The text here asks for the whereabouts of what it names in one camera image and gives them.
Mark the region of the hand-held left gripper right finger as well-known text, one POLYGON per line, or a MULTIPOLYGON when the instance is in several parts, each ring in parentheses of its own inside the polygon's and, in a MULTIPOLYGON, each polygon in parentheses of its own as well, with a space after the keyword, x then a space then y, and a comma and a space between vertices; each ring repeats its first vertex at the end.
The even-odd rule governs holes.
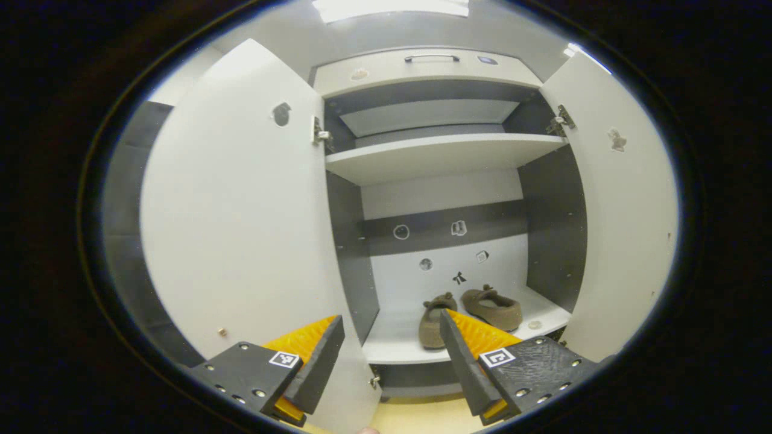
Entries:
POLYGON ((440 334, 468 407, 485 426, 567 395, 604 368, 546 336, 526 340, 444 309, 440 334))

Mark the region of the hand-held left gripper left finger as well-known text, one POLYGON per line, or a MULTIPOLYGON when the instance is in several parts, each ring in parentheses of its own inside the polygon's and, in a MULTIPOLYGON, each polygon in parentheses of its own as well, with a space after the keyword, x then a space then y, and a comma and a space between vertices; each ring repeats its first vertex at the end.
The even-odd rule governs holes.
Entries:
POLYGON ((316 412, 345 337, 342 316, 333 315, 266 344, 237 342, 187 372, 252 415, 303 427, 316 412))

